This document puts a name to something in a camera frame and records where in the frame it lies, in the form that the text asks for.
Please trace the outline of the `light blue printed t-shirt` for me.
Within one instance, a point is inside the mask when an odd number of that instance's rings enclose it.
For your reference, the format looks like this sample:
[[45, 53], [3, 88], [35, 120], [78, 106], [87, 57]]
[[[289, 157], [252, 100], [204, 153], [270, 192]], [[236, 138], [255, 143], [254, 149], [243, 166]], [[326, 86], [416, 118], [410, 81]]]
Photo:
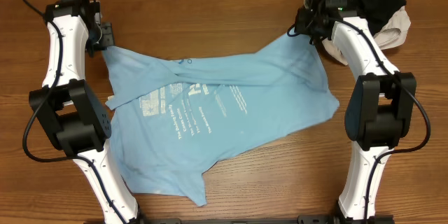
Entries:
[[133, 193], [206, 204], [218, 161], [331, 119], [339, 102], [306, 36], [258, 52], [164, 60], [111, 47], [111, 152]]

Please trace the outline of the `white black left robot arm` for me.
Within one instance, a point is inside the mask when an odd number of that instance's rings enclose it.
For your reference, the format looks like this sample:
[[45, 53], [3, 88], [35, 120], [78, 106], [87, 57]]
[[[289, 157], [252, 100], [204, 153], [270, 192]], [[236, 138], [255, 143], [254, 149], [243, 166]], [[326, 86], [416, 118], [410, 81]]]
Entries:
[[39, 121], [52, 146], [64, 152], [84, 173], [105, 223], [145, 223], [139, 204], [118, 171], [110, 152], [111, 120], [85, 80], [85, 58], [114, 45], [110, 23], [101, 21], [97, 0], [59, 0], [39, 14], [50, 35], [48, 70], [40, 89], [29, 93], [33, 114], [22, 147], [31, 154], [27, 137]]

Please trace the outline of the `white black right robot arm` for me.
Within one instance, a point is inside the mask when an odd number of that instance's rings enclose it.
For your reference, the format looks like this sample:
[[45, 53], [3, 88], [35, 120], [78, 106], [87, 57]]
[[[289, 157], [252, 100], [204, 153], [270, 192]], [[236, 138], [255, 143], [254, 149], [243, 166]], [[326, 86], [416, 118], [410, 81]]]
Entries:
[[376, 214], [375, 199], [389, 156], [410, 128], [414, 76], [387, 60], [355, 0], [304, 0], [287, 34], [328, 39], [356, 79], [344, 117], [351, 140], [346, 184], [332, 214], [299, 216], [299, 223], [393, 223]]

